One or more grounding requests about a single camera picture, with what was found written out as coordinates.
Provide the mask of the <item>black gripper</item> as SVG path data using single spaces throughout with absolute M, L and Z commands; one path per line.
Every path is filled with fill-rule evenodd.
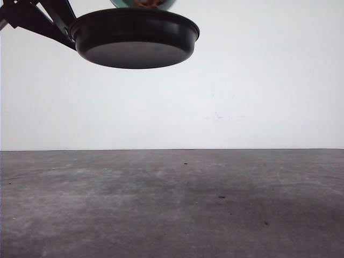
M 76 16 L 69 1 L 3 1 L 1 29 L 23 28 L 48 38 L 69 38 Z

